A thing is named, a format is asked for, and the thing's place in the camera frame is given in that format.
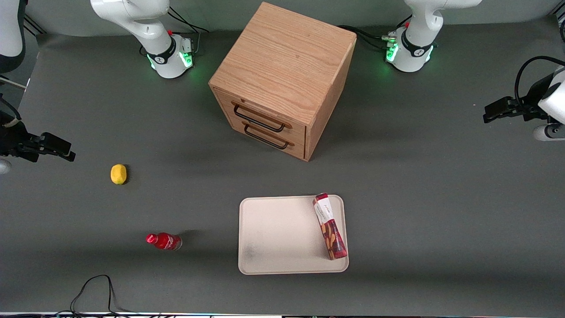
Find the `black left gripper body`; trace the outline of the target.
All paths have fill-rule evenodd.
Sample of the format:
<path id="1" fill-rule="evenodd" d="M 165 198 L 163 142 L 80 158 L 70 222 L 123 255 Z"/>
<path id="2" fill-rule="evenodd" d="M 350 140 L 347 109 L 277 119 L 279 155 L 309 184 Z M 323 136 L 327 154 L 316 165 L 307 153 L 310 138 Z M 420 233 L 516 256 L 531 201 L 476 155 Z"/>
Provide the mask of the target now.
<path id="1" fill-rule="evenodd" d="M 522 117 L 524 121 L 531 121 L 534 119 L 549 121 L 549 115 L 547 115 L 547 112 L 542 110 L 538 104 L 543 95 L 547 92 L 552 80 L 553 74 L 545 76 L 544 78 L 536 81 L 525 96 L 519 98 L 523 107 Z"/>

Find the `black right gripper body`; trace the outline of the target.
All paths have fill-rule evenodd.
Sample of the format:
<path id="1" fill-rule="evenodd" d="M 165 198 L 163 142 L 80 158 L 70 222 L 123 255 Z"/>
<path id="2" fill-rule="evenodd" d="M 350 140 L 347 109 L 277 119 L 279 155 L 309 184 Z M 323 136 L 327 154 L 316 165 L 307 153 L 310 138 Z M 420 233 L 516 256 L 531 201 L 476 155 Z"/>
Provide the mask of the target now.
<path id="1" fill-rule="evenodd" d="M 0 155 L 18 157 L 30 162 L 38 161 L 43 136 L 28 133 L 24 123 L 16 117 L 4 111 L 0 114 Z"/>

